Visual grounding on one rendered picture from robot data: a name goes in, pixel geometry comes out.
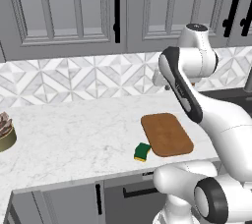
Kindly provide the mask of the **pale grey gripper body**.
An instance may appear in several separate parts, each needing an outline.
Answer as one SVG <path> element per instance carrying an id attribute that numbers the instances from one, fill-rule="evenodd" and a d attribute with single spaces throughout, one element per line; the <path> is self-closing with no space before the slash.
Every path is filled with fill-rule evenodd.
<path id="1" fill-rule="evenodd" d="M 170 90 L 168 81 L 164 78 L 159 69 L 155 69 L 152 81 L 155 86 L 160 86 L 165 90 Z"/>

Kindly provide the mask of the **brown wooden cutting board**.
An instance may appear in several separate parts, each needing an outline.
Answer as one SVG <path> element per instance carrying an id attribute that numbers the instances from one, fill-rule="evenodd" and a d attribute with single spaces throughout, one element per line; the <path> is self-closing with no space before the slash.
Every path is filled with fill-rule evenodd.
<path id="1" fill-rule="evenodd" d="M 160 157 L 178 156 L 193 151 L 194 144 L 170 113 L 145 115 L 141 124 L 153 153 Z"/>

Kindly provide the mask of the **green and yellow sponge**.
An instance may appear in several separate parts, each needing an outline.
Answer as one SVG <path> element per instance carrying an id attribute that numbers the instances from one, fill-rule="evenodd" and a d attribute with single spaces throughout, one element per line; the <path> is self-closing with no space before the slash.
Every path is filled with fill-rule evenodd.
<path id="1" fill-rule="evenodd" d="M 136 160 L 145 162 L 147 160 L 147 156 L 150 150 L 151 150 L 151 146 L 149 144 L 140 142 L 135 148 L 134 158 Z"/>

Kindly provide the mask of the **dark sink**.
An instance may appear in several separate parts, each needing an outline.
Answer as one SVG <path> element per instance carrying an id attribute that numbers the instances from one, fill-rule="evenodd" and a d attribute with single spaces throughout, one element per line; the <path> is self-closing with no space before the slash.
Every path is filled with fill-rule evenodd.
<path id="1" fill-rule="evenodd" d="M 242 87 L 201 91 L 201 94 L 239 105 L 252 117 L 252 92 L 246 92 Z"/>

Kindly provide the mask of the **grey drawer front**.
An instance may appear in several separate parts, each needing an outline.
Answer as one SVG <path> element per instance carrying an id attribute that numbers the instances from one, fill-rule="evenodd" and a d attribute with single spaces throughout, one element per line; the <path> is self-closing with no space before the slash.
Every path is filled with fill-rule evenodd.
<path id="1" fill-rule="evenodd" d="M 145 196 L 123 196 L 123 188 L 129 192 L 154 188 L 153 174 L 148 172 L 104 181 L 106 224 L 153 224 L 164 206 L 166 195 L 157 191 Z"/>

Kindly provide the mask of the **grey base cupboard door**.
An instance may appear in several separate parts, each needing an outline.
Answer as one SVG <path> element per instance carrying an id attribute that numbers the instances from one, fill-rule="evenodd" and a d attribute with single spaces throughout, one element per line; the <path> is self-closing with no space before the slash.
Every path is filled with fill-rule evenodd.
<path id="1" fill-rule="evenodd" d="M 10 214 L 15 224 L 104 224 L 98 215 L 95 184 L 80 183 L 61 188 L 13 193 Z"/>

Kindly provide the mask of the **olive bowl with brown contents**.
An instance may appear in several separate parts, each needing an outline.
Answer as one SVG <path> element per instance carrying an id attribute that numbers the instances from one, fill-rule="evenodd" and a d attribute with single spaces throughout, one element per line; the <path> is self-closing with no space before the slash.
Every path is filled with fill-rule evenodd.
<path id="1" fill-rule="evenodd" d="M 0 113 L 0 152 L 7 150 L 17 140 L 12 119 L 6 112 Z"/>

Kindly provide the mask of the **wide grey wall cupboard door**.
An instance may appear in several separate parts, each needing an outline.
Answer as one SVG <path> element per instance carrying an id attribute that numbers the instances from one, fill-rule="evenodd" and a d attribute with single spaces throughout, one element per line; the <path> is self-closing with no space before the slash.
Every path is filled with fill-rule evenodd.
<path id="1" fill-rule="evenodd" d="M 0 63 L 124 53 L 126 0 L 113 25 L 114 0 L 0 0 Z"/>

